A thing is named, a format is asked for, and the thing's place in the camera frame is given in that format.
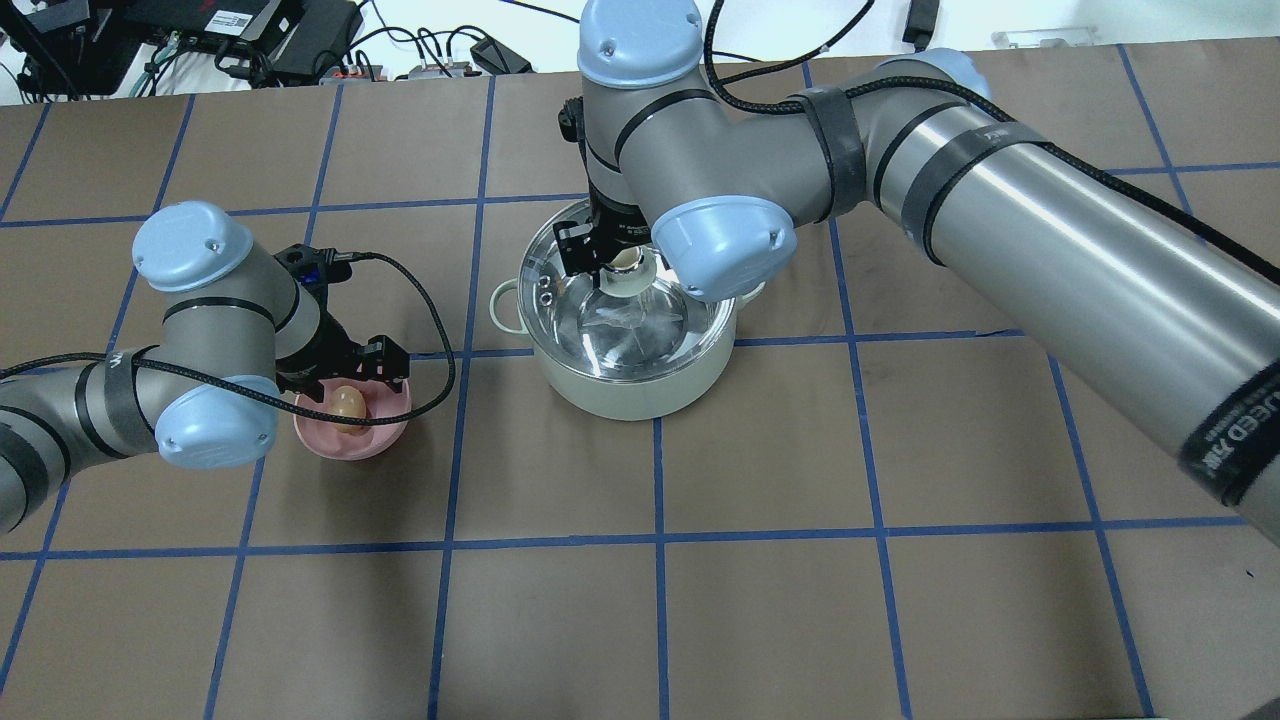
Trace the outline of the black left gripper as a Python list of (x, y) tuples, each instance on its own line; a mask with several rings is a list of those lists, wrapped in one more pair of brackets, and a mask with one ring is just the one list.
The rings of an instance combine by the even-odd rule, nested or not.
[(410, 354), (387, 334), (365, 343), (352, 341), (346, 328), (312, 300), (305, 300), (283, 331), (276, 333), (275, 382), (294, 393), (294, 405), (311, 411), (332, 411), (333, 395), (344, 382), (374, 380), (393, 393), (404, 391)]

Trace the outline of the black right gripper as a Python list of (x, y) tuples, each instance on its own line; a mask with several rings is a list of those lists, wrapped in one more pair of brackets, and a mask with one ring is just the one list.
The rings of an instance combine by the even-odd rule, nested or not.
[(595, 184), (588, 191), (590, 222), (557, 222), (556, 249), (564, 277), (596, 277), (603, 260), (596, 251), (622, 251), (652, 242), (652, 229), (639, 206), (608, 197)]

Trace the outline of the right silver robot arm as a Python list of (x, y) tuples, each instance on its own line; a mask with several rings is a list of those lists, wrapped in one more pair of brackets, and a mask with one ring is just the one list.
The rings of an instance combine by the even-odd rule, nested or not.
[(590, 1), (580, 146), (595, 218), (557, 228), (594, 274), (650, 243), (703, 301), (771, 281), (796, 228), (878, 208), (1120, 411), (1222, 506), (1277, 539), (1277, 268), (1060, 149), (929, 49), (780, 102), (724, 90), (717, 14)]

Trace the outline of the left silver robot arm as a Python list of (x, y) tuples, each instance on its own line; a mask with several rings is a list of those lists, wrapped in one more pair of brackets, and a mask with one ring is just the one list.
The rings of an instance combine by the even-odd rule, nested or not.
[(160, 343), (3, 370), (4, 532), (105, 462), (255, 462), (274, 446), (284, 392), (319, 402), (325, 380), (374, 380), (399, 393), (410, 377), (398, 343), (356, 342), (328, 311), (326, 288), (349, 279), (357, 252), (269, 252), (219, 206), (184, 201), (141, 225), (131, 256), (166, 300)]

